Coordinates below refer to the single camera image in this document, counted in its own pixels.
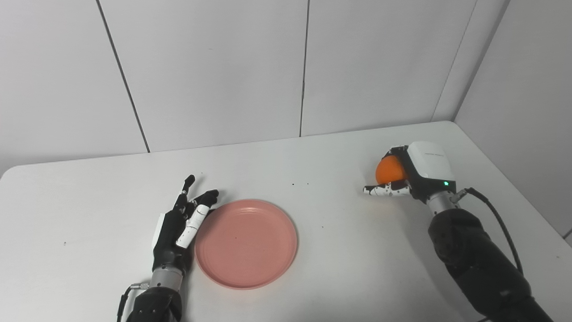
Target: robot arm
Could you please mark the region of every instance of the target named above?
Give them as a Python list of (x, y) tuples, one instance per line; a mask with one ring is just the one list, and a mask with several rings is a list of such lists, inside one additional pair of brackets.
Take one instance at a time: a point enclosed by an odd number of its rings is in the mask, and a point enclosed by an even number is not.
[(189, 202), (187, 195), (193, 183), (194, 176), (191, 175), (185, 180), (173, 209), (162, 217), (160, 232), (153, 248), (151, 282), (149, 288), (135, 298), (128, 322), (181, 320), (179, 290), (190, 266), (190, 251), (187, 248), (219, 196), (217, 190), (210, 190)]
[(481, 200), (484, 196), (474, 189), (456, 193), (455, 178), (440, 146), (413, 142), (391, 148), (376, 169), (376, 180), (377, 186), (364, 187), (366, 194), (411, 194), (429, 207), (434, 217), (428, 232), (435, 252), (475, 310), (493, 322), (552, 322), (480, 220), (458, 205), (467, 192)]

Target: tabletop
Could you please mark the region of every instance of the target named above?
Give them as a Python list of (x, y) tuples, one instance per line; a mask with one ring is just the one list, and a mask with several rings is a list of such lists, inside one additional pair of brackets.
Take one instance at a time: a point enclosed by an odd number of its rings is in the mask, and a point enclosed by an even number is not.
[[(554, 321), (572, 316), (572, 248), (451, 122), (18, 166), (0, 180), (0, 307), (6, 321), (112, 321), (129, 284), (150, 279), (151, 240), (189, 174), (189, 195), (262, 199), (295, 224), (292, 266), (259, 289), (212, 282), (193, 262), (184, 321), (466, 321), (476, 313), (436, 257), (426, 205), (362, 193), (386, 151), (439, 143), (458, 188), (503, 217), (533, 296)], [(460, 205), (512, 259), (489, 209)], [(132, 304), (131, 297), (126, 307)]]

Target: orange ball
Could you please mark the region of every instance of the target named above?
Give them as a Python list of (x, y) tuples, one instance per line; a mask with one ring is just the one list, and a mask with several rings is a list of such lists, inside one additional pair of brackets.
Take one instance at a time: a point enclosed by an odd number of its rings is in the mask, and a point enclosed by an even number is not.
[(378, 184), (390, 183), (392, 181), (403, 179), (407, 179), (407, 174), (395, 155), (388, 155), (383, 158), (375, 169), (375, 180)]

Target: white robotic hand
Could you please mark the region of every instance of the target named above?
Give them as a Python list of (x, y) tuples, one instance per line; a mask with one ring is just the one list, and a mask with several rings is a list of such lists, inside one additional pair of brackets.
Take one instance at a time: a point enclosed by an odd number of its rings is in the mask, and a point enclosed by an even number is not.
[(392, 147), (380, 161), (377, 186), (365, 186), (369, 195), (412, 195), (427, 203), (437, 193), (456, 193), (455, 177), (443, 148), (436, 143), (417, 141)]

